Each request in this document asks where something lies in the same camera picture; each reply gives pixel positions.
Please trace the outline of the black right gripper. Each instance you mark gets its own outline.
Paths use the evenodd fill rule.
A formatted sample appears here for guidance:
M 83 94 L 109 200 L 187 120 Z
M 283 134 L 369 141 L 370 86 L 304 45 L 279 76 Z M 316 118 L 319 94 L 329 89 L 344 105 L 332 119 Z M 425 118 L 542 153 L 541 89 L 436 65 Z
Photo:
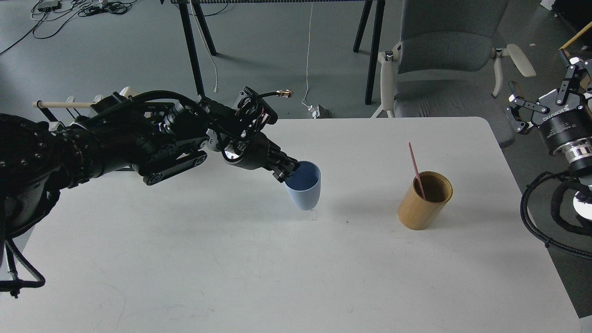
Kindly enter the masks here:
M 537 102 L 524 98 L 524 92 L 515 81 L 509 81 L 509 105 L 506 118 L 516 133 L 527 135 L 537 126 L 538 133 L 549 155 L 558 156 L 575 146 L 591 145 L 591 59 L 568 57 L 559 50 L 565 66 L 560 88 L 541 96 Z M 530 110 L 530 118 L 521 116 L 521 110 Z

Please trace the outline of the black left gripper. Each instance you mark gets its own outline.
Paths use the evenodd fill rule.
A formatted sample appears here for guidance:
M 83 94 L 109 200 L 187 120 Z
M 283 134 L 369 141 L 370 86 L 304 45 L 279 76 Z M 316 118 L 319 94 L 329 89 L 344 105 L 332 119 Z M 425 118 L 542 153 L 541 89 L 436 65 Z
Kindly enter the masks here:
M 228 164 L 243 169 L 264 168 L 270 171 L 272 166 L 276 166 L 273 177 L 280 183 L 285 182 L 300 167 L 298 160 L 280 153 L 280 147 L 270 141 L 264 133 L 257 134 L 243 150 L 223 150 L 222 156 Z

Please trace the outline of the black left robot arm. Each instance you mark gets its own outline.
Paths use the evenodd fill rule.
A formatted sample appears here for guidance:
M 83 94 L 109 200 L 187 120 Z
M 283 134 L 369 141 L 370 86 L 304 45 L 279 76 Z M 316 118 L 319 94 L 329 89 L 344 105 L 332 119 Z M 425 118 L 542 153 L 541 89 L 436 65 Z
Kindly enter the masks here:
M 263 133 L 278 120 L 265 101 L 270 96 L 291 92 L 245 88 L 234 107 L 166 90 L 114 92 L 91 103 L 95 116 L 78 116 L 69 126 L 41 104 L 46 122 L 1 114 L 1 257 L 9 274 L 1 291 L 17 298 L 21 289 L 45 285 L 13 240 L 51 212 L 64 188 L 125 167 L 154 185 L 201 165 L 206 149 L 229 165 L 266 169 L 280 183 L 290 179 L 303 164 Z

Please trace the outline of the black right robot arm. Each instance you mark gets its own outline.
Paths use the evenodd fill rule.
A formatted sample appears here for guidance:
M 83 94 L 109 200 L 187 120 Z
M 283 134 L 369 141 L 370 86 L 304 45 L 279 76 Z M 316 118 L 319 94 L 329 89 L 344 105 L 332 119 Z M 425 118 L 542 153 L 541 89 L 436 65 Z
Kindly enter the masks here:
M 591 253 L 565 245 L 544 234 L 531 220 L 527 205 L 531 194 L 550 179 L 559 181 L 550 199 L 550 217 L 572 234 L 591 236 L 592 118 L 591 85 L 582 87 L 591 76 L 591 61 L 569 58 L 560 49 L 566 72 L 557 89 L 531 102 L 524 99 L 516 82 L 510 82 L 511 95 L 505 109 L 512 129 L 521 135 L 537 129 L 551 156 L 564 156 L 568 169 L 560 173 L 543 172 L 527 185 L 520 201 L 520 215 L 526 229 L 546 248 L 591 259 Z

